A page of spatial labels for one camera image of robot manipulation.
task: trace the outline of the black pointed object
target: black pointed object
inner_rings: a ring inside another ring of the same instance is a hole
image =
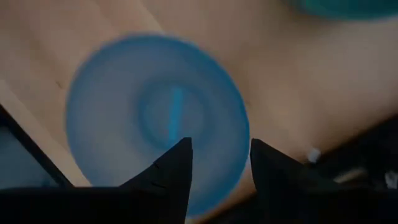
[[[311,219],[308,196],[340,189],[261,140],[252,140],[250,158],[258,201],[269,219]]]
[[[162,195],[165,207],[159,213],[159,220],[172,218],[175,223],[184,223],[192,182],[192,158],[192,139],[183,138],[121,187]]]
[[[120,187],[0,190],[0,209],[3,219],[14,221],[73,217],[90,221],[117,218],[132,223],[183,224],[191,180],[192,141],[184,138]]]

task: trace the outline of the wooden surface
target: wooden surface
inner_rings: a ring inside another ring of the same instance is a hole
[[[251,136],[301,161],[398,109],[398,19],[328,21],[280,0],[0,1],[0,103],[18,101],[12,112],[32,121],[17,121],[59,146],[47,153],[69,157],[63,113],[75,70],[104,42],[143,32],[214,56],[243,95]],[[217,211],[253,191],[246,169]]]

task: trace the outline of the blurred blue disc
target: blurred blue disc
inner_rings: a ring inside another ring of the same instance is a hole
[[[195,46],[156,35],[110,43],[81,66],[67,135],[94,186],[121,185],[191,137],[189,216],[229,194],[249,152],[248,118],[228,74]]]
[[[307,12],[335,19],[377,19],[398,14],[396,0],[291,0]]]

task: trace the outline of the blue bowl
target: blue bowl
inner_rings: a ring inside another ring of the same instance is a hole
[[[396,0],[293,0],[305,11],[335,19],[376,19],[398,13]]]
[[[119,186],[183,137],[193,141],[188,216],[234,188],[249,153],[243,100],[228,74],[192,44],[130,36],[95,52],[67,101],[71,152],[94,186]]]

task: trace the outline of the blue object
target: blue object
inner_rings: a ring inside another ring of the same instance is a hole
[[[15,136],[5,126],[0,126],[0,190],[56,186],[50,174]]]
[[[305,11],[336,19],[375,19],[398,14],[396,0],[293,0]]]
[[[186,42],[130,36],[93,54],[67,101],[72,154],[94,186],[119,186],[183,137],[193,141],[188,216],[234,188],[249,153],[243,100],[228,74]]]

